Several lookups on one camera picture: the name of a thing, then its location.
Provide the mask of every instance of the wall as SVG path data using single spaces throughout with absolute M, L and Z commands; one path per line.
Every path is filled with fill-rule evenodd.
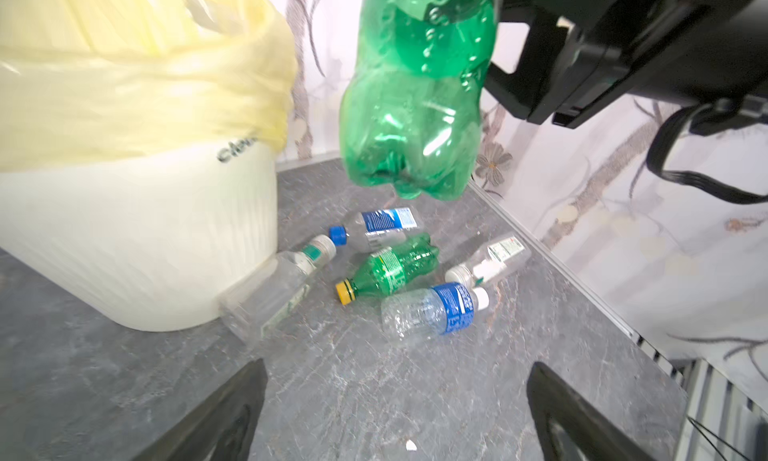
M 360 0 L 272 1 L 302 62 L 282 159 L 334 152 Z M 500 27 L 494 61 L 507 71 L 525 34 Z M 729 205 L 643 168 L 677 106 L 625 96 L 579 130 L 516 120 L 487 93 L 482 108 L 475 181 L 666 357 L 705 357 L 768 407 L 768 206 Z M 768 192 L 766 141 L 766 127 L 687 136 L 668 166 Z

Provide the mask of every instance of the clear plastic bottle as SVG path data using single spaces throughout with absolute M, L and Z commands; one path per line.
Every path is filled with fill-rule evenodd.
M 336 256 L 336 245 L 315 236 L 301 251 L 282 251 L 219 296 L 221 321 L 252 346 L 293 311 L 310 290 L 309 278 Z
M 336 246 L 349 244 L 359 253 L 373 253 L 421 232 L 424 220 L 415 208 L 393 208 L 350 213 L 340 226 L 331 226 L 328 235 Z
M 477 311 L 488 307 L 481 287 L 460 283 L 395 294 L 382 301 L 382 325 L 389 341 L 426 340 L 472 324 Z
M 446 273 L 446 283 L 461 283 L 477 287 L 494 279 L 509 276 L 525 265 L 531 257 L 517 236 L 508 233 L 482 245 L 467 261 Z

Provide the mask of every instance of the yellow bottle cap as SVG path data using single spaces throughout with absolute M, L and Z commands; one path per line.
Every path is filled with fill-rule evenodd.
M 352 285 L 348 279 L 336 285 L 336 292 L 339 293 L 339 299 L 344 306 L 355 301 L 355 292 L 352 290 Z

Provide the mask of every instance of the crushed plastic bottle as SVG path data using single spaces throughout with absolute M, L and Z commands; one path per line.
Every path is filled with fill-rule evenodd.
M 370 255 L 354 276 L 336 285 L 341 304 L 360 296 L 389 296 L 417 276 L 434 271 L 440 249 L 429 243 L 429 235 L 422 233 Z
M 349 243 L 359 253 L 370 253 L 422 231 L 424 221 L 415 208 L 394 208 L 350 213 L 340 226 L 331 226 L 328 235 L 336 246 Z
M 485 243 L 467 261 L 449 269 L 446 283 L 457 282 L 466 287 L 482 286 L 514 273 L 530 257 L 531 250 L 517 236 L 508 233 Z
M 395 294 L 382 301 L 382 326 L 389 341 L 426 340 L 472 324 L 475 313 L 488 307 L 481 287 L 460 283 Z
M 360 186 L 455 199 L 481 138 L 480 93 L 498 0 L 364 0 L 355 75 L 340 112 L 342 158 Z
M 253 346 L 304 299 L 308 281 L 336 256 L 336 245 L 325 235 L 315 236 L 301 251 L 277 253 L 268 265 L 219 296 L 221 321 Z

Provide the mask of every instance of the gray marble countertop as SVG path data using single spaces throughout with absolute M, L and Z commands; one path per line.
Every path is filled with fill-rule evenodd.
M 353 186 L 338 161 L 279 179 L 280 249 L 348 210 L 417 207 L 441 265 L 411 287 L 439 283 L 511 230 L 469 189 L 453 203 L 404 202 L 390 187 Z M 247 351 L 218 321 L 173 333 L 121 327 L 0 251 L 0 457 L 130 459 L 263 357 L 270 381 L 252 459 L 541 459 L 525 395 L 535 360 L 671 458 L 684 392 L 538 253 L 489 290 L 498 302 L 485 319 L 411 348 L 386 342 L 375 303 L 336 300 L 334 283 L 360 261 L 340 251 Z

